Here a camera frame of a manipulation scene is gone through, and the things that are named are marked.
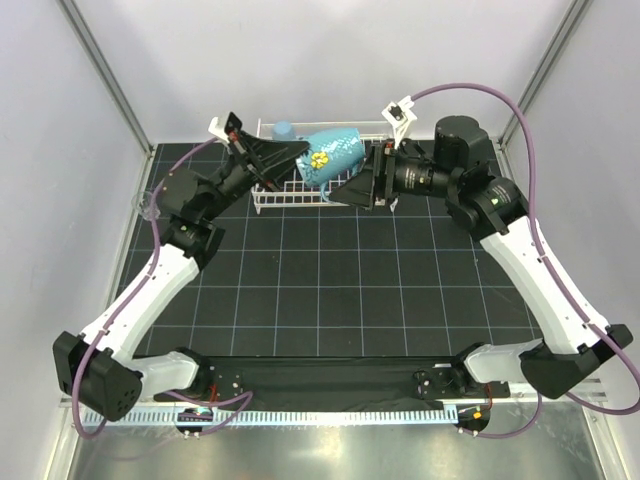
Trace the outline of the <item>light blue plastic cup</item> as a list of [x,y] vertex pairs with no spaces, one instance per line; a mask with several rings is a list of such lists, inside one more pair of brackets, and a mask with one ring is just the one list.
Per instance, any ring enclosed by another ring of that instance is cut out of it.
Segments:
[[295,128],[288,121],[278,121],[273,124],[271,136],[276,141],[295,141],[298,139]]

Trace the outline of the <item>teal flower mug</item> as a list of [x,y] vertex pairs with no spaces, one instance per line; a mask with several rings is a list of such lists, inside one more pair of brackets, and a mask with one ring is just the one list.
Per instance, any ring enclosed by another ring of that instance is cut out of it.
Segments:
[[298,140],[310,143],[309,151],[296,160],[297,170],[308,187],[318,187],[323,202],[329,202],[329,185],[346,171],[356,175],[365,156],[364,144],[356,128],[333,128]]

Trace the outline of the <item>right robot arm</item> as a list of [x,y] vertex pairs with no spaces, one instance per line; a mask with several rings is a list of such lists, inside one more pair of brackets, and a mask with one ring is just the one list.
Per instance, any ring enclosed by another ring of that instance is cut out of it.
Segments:
[[633,336],[581,294],[530,220],[521,190],[491,174],[491,154],[491,140],[475,119],[448,116],[436,124],[431,151],[409,139],[375,145],[360,172],[329,198],[366,210],[402,194],[443,199],[454,223],[503,269],[542,333],[527,343],[478,343],[463,350],[450,372],[452,388],[473,396],[486,383],[527,382],[557,399],[630,345]]

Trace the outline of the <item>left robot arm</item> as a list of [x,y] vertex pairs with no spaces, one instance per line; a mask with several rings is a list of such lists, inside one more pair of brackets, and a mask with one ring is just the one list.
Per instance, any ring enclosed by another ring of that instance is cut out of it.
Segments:
[[146,265],[81,333],[64,331],[54,341],[59,386],[71,397],[76,424],[82,407],[107,423],[122,419],[141,399],[166,394],[196,401],[210,392],[214,380],[207,357],[185,347],[145,358],[135,352],[160,314],[218,252],[225,231],[215,219],[256,184],[280,190],[310,145],[255,137],[235,114],[212,119],[209,131],[225,147],[226,162],[210,176],[176,162],[151,194],[154,247]]

